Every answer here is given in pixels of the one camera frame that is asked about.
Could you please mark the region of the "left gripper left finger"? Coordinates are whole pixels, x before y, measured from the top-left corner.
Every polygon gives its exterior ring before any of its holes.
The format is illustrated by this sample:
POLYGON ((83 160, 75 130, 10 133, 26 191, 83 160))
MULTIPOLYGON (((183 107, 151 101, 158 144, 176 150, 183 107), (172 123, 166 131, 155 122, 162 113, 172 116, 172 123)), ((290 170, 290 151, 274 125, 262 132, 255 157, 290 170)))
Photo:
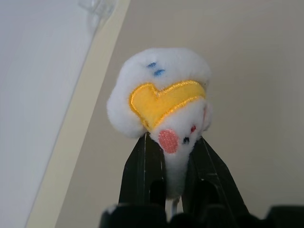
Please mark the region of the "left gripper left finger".
POLYGON ((166 203, 166 165, 163 150, 144 134, 129 155, 123 170, 120 204, 159 205, 166 203))

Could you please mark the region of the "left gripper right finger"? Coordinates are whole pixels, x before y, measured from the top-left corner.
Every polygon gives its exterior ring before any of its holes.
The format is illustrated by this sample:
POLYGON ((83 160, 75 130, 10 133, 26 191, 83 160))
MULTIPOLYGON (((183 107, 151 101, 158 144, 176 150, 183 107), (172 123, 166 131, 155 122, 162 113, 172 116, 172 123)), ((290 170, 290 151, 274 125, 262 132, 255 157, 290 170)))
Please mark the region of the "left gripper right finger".
POLYGON ((198 213, 204 203, 223 205, 231 215, 249 212, 227 165, 201 137, 190 153, 183 211, 198 213))

